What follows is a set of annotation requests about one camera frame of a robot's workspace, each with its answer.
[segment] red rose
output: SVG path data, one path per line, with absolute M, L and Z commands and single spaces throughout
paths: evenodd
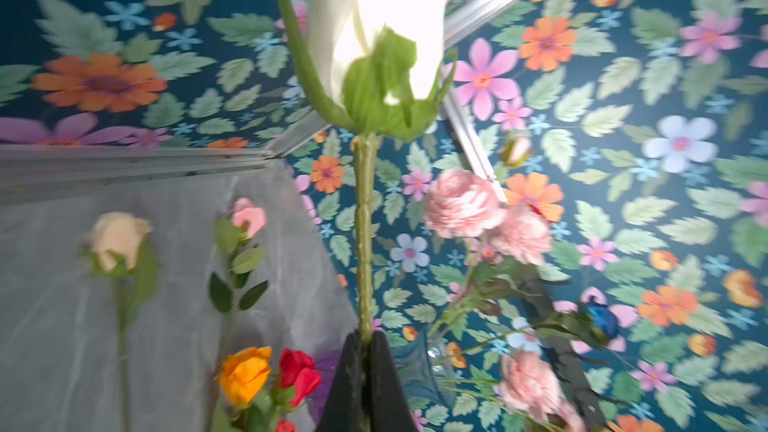
M 320 385 L 320 373 L 315 370 L 315 361 L 301 350 L 283 349 L 283 353 L 280 354 L 280 372 L 283 373 L 280 385 L 283 388 L 292 385 L 296 388 L 292 407 L 297 407 Z

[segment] pink flower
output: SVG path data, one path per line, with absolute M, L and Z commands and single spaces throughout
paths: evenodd
M 763 42 L 768 42 L 768 25 L 764 25 L 760 28 L 760 38 Z M 761 50 L 750 62 L 752 67 L 760 67 L 761 69 L 768 68 L 768 49 Z
M 480 120 L 488 120 L 493 112 L 493 98 L 510 100 L 520 96 L 520 86 L 512 79 L 503 79 L 504 75 L 518 63 L 520 53 L 516 50 L 504 50 L 491 59 L 491 44 L 483 38 L 475 39 L 469 47 L 469 61 L 456 64 L 456 82 L 469 82 L 457 90 L 462 105 L 472 99 L 472 113 Z
M 494 122 L 502 123 L 502 130 L 525 129 L 525 117 L 531 115 L 530 107 L 523 107 L 522 96 L 517 96 L 512 101 L 499 100 L 498 109 L 501 112 L 493 114 Z
M 594 300 L 598 304 L 603 305 L 608 303 L 605 294 L 600 292 L 600 289 L 595 287 L 585 289 L 581 293 L 579 300 L 584 303 L 590 302 L 590 300 Z M 554 303 L 554 310 L 558 312 L 576 312 L 578 310 L 578 305 L 569 301 L 557 301 Z M 616 317 L 619 322 L 619 327 L 621 328 L 632 327 L 640 320 L 640 314 L 638 313 L 638 310 L 631 305 L 611 305 L 608 307 L 608 310 Z M 586 343 L 582 341 L 571 341 L 571 347 L 573 348 L 574 352 L 579 355 L 584 355 L 592 350 L 592 347 L 586 345 Z M 625 352 L 627 351 L 627 340 L 619 335 L 615 339 L 612 339 L 610 342 L 608 342 L 607 347 L 609 350 L 614 350 L 616 352 Z
M 552 248 L 549 222 L 523 204 L 507 208 L 504 222 L 491 231 L 488 241 L 523 264 L 544 264 L 542 254 Z
M 760 198 L 747 198 L 739 208 L 753 213 L 758 224 L 768 227 L 768 182 L 752 182 L 747 190 Z
M 716 13 L 707 12 L 697 25 L 680 29 L 680 36 L 690 41 L 680 49 L 680 56 L 697 56 L 702 63 L 713 63 L 721 50 L 741 47 L 739 37 L 726 35 L 740 26 L 740 17 L 721 19 Z
M 170 140 L 166 134 L 167 127 L 162 129 L 136 129 L 125 139 L 118 140 L 118 144 L 129 144 L 128 147 L 157 147 L 160 142 Z
M 247 198 L 238 198 L 232 207 L 232 223 L 236 227 L 243 227 L 247 223 L 246 234 L 251 238 L 266 225 L 266 214 L 263 208 L 256 207 Z
M 303 0 L 292 0 L 291 5 L 293 5 L 293 13 L 296 14 L 296 18 L 299 21 L 299 29 L 301 30 L 301 35 L 304 35 L 306 32 L 306 2 Z M 275 27 L 278 29 L 285 29 L 286 23 L 283 19 L 275 20 Z M 283 42 L 288 41 L 288 35 L 283 33 Z
M 59 120 L 53 131 L 43 122 L 17 117 L 0 117 L 0 140 L 41 146 L 92 146 L 117 142 L 136 131 L 136 127 L 116 126 L 90 132 L 98 120 L 90 112 Z
M 491 183 L 468 170 L 446 170 L 427 191 L 424 223 L 440 237 L 477 237 L 502 220 Z
M 616 262 L 619 257 L 611 252 L 616 248 L 613 242 L 602 242 L 597 237 L 589 239 L 589 245 L 579 245 L 578 250 L 584 254 L 581 258 L 581 264 L 592 266 L 602 272 L 605 270 L 606 262 Z
M 656 365 L 638 360 L 639 370 L 633 370 L 630 375 L 640 381 L 640 388 L 646 392 L 653 389 L 659 392 L 667 391 L 667 384 L 676 384 L 677 379 L 669 373 L 669 366 L 661 362 Z
M 408 184 L 403 189 L 404 196 L 413 196 L 416 200 L 424 198 L 424 194 L 429 190 L 429 183 L 432 180 L 431 173 L 423 173 L 420 168 L 414 168 L 411 173 L 402 177 L 402 181 Z

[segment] gray surface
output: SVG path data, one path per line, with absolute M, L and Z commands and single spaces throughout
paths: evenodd
M 134 432 L 204 432 L 221 324 L 206 296 L 210 271 L 221 270 L 214 220 L 241 196 L 268 216 L 259 240 L 269 253 L 249 284 L 268 278 L 270 289 L 238 317 L 230 351 L 270 345 L 277 368 L 282 348 L 341 348 L 356 316 L 282 165 L 0 208 L 0 429 L 118 429 L 110 284 L 77 250 L 98 216 L 125 211 L 152 222 L 164 265 L 130 333 Z M 292 420 L 313 430 L 305 408 Z

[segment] peach rose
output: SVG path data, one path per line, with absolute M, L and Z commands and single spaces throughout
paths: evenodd
M 477 237 L 502 220 L 491 183 L 468 170 L 446 170 L 427 191 L 424 223 L 440 237 Z
M 504 222 L 491 231 L 488 242 L 523 264 L 544 264 L 542 254 L 552 249 L 549 222 L 523 204 L 507 208 Z

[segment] white painted flower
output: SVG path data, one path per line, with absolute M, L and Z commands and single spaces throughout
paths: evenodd
M 416 266 L 429 265 L 429 256 L 422 252 L 427 248 L 427 240 L 424 237 L 411 238 L 408 234 L 397 236 L 397 245 L 389 251 L 389 257 L 395 262 L 402 262 L 402 270 L 414 272 Z
M 646 140 L 643 154 L 650 158 L 663 157 L 661 168 L 667 172 L 685 172 L 691 160 L 711 162 L 717 157 L 717 146 L 704 142 L 717 130 L 717 124 L 712 119 L 697 117 L 688 122 L 682 116 L 667 116 L 659 120 L 658 130 L 662 137 Z

